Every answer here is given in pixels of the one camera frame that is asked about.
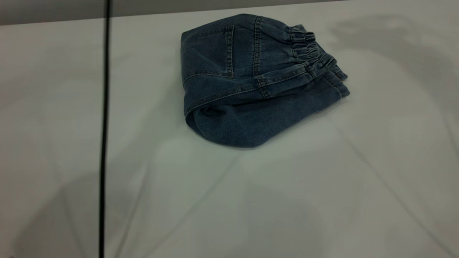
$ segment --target seam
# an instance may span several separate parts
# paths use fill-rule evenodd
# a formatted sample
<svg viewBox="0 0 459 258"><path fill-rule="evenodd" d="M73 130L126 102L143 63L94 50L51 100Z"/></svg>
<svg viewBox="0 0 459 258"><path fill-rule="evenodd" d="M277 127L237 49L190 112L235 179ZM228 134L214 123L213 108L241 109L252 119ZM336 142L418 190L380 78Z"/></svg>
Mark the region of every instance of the seam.
<svg viewBox="0 0 459 258"><path fill-rule="evenodd" d="M326 71L330 71L329 68L326 65L324 65L324 63L322 62L326 55L328 55L328 54L325 53L323 55L319 55L318 57L316 57L315 62L310 67L314 68L317 64L319 64L319 65L321 65L320 69L325 69ZM320 75L315 77L314 73L309 73L309 74L313 77L314 82L317 82L316 79L321 77Z"/></svg>
<svg viewBox="0 0 459 258"><path fill-rule="evenodd" d="M340 81L345 80L345 79L343 79L342 76L339 76L338 73L334 73L334 74L335 74L336 77L339 78Z"/></svg>
<svg viewBox="0 0 459 258"><path fill-rule="evenodd" d="M233 27L234 27L234 25L231 25L231 26L226 26L226 27L223 27L223 28L215 29L215 30L210 30L210 31L205 31L205 32L201 32L201 33L192 34L192 35L187 36L186 39L184 39L182 41L182 44L185 43L186 41L188 41L191 38L199 37L199 36L206 36L206 35L219 33L219 32L224 32L224 31L232 29Z"/></svg>
<svg viewBox="0 0 459 258"><path fill-rule="evenodd" d="M217 97L217 98L215 98L215 99L206 101L206 102L204 102L204 103L200 103L199 105L193 105L192 107L188 108L188 111L186 112L185 116L187 116L191 111L193 111L195 108L197 108L197 107L199 107L199 106L203 106L203 105L206 105L206 104L208 104L208 103L210 103L210 102L218 101L218 100L221 100L221 99L224 99L224 98L227 98L227 97L231 97L231 96L234 96L234 95L238 95L238 94L242 94L242 93L246 93L246 92L254 91L254 90L258 90L258 88L250 89L250 90L244 90L244 91L236 92L236 93L232 93L232 94L225 95L225 96L222 96L222 97Z"/></svg>
<svg viewBox="0 0 459 258"><path fill-rule="evenodd" d="M307 71L305 70L304 72L298 74L297 76L299 75L302 75L302 74L305 74L305 73L308 73L311 77L312 75ZM286 80L282 80L282 81L287 81L289 79L292 79L296 76L293 76L291 78L288 78ZM250 89L242 89L242 91L237 91L235 93L230 93L230 94L225 94L225 93L217 93L215 94L215 96L212 98L212 99L209 99L209 100L199 100L199 101L195 101L194 103L192 103L192 105L190 105L189 108L187 108L186 110L186 113L185 113L185 116L187 116L191 111L193 111L194 109L196 109L197 107L200 107L200 106L203 106L203 105L206 105L210 102L214 102L214 101L218 101L218 100L221 100L221 99L224 99L224 98L227 98L227 97L231 97L231 96L235 96L235 95L238 95L238 94L242 94L242 93L246 93L246 92L250 92L250 91L254 91L254 90L259 90L262 97L263 98L267 98L265 97L266 94L267 94L267 90L268 90L268 86L270 85L273 85L273 84L276 84L276 83L280 83L282 81L278 81L278 82L275 82L275 83L272 83L272 84L268 84L268 85L261 85L258 78L257 79L257 84L258 84L258 87L257 88L250 88Z"/></svg>
<svg viewBox="0 0 459 258"><path fill-rule="evenodd" d="M306 59L307 60L310 60L311 59L311 51L310 51L310 48L311 47L314 47L314 46L310 46L306 43L306 38L304 38L304 44L306 45Z"/></svg>
<svg viewBox="0 0 459 258"><path fill-rule="evenodd" d="M233 73L233 35L234 35L234 25L231 26L231 32L226 32L228 35L227 38L227 50L226 50L226 70L231 74L231 78L234 78Z"/></svg>
<svg viewBox="0 0 459 258"><path fill-rule="evenodd" d="M257 16L255 19L255 24L253 25L254 29L254 41L253 41L253 76L257 76L260 69L260 52L261 52L261 34L260 34L260 25L263 17Z"/></svg>
<svg viewBox="0 0 459 258"><path fill-rule="evenodd" d="M297 55L295 53L295 47L293 45L294 43L293 43L293 36L292 36L292 32L291 32L291 27L288 28L288 33L290 35L291 54L293 56L293 59L295 59L295 62L298 62Z"/></svg>
<svg viewBox="0 0 459 258"><path fill-rule="evenodd" d="M191 74L189 76L187 76L184 80L183 80L183 84L188 80L190 79L191 77L195 77L195 76L198 76L198 75L208 75L208 76L216 76L216 77L223 77L223 78L234 78L231 74L227 74L227 73L213 73L213 72L202 72L202 73L194 73L194 74Z"/></svg>
<svg viewBox="0 0 459 258"><path fill-rule="evenodd" d="M332 86L333 88L335 88L336 91L338 91L338 94L340 95L340 99L342 99L342 98L343 98L343 94L341 93L340 89L338 89L338 87L336 87L334 83L332 83L330 80L327 79L327 75L326 75L326 74L324 74L324 79L325 79L329 84L331 84L331 86Z"/></svg>
<svg viewBox="0 0 459 258"><path fill-rule="evenodd" d="M292 76L289 76L289 77L285 77L285 78L282 78L282 79L278 79L278 80L275 80L275 79L274 79L273 82L267 83L267 84L263 84L263 86L261 86L260 88L266 87L266 86L270 86L270 85L273 85L273 84L277 84L277 83L281 83L281 82L288 81L288 80L293 79L293 78L295 78L295 77L298 77L298 76L300 76L300 75L302 75L302 74L304 74L304 73L307 73L307 71L305 70L305 71L302 71L302 72L297 73L297 74L295 74L295 75L292 75Z"/></svg>
<svg viewBox="0 0 459 258"><path fill-rule="evenodd" d="M306 66L306 63L303 63L304 65L304 68L306 69L306 72L309 74L309 76L311 76L311 78L313 79L313 83L315 84L316 83L316 79L314 78L314 75L308 70L308 67Z"/></svg>

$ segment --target pocket stitching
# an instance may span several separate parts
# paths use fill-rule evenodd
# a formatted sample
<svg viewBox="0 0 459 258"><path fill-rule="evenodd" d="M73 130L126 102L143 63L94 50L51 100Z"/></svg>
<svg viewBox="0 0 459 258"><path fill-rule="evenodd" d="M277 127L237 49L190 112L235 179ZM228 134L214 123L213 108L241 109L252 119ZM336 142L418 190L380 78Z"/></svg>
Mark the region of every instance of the pocket stitching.
<svg viewBox="0 0 459 258"><path fill-rule="evenodd" d="M213 31L207 31L198 33L195 35L189 36L182 45L191 38L199 37L199 36L207 36L214 33L224 32L226 36L226 73L219 73L214 71L207 71L207 70L197 70L190 72L186 75L185 79L183 79L183 83L188 80L189 78L196 76L196 75L213 75L213 76L220 76L225 78L234 78L233 72L233 33L234 33L234 25L227 26L224 28L216 29Z"/></svg>

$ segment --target white surface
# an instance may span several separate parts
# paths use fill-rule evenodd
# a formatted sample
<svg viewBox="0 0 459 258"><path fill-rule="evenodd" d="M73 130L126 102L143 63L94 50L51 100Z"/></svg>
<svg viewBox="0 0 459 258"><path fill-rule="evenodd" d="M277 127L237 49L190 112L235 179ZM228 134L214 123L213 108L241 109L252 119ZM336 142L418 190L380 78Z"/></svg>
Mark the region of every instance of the white surface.
<svg viewBox="0 0 459 258"><path fill-rule="evenodd" d="M456 257L458 8L356 0L115 18L108 257ZM198 137L183 118L180 35L238 13L315 32L351 95L257 149ZM101 29L0 27L0 257L96 257Z"/></svg>

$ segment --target denim pants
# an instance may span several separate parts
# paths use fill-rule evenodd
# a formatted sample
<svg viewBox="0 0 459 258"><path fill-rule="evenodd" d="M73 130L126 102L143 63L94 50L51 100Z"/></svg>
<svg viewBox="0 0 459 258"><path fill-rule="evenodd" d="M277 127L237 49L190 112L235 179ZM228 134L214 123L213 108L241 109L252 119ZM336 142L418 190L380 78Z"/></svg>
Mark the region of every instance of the denim pants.
<svg viewBox="0 0 459 258"><path fill-rule="evenodd" d="M256 147L349 95L302 25L240 14L182 34L185 119L203 138Z"/></svg>

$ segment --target black cable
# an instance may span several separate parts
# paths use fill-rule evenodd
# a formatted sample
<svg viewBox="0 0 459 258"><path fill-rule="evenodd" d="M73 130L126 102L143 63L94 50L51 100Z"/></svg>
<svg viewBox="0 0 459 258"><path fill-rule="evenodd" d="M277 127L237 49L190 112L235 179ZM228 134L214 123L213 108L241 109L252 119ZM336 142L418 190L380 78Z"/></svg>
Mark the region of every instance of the black cable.
<svg viewBox="0 0 459 258"><path fill-rule="evenodd" d="M99 187L99 258L104 258L105 250L105 177L107 157L108 113L110 94L110 15L111 0L105 0L104 9L104 88L102 111L102 141L100 161L100 187Z"/></svg>

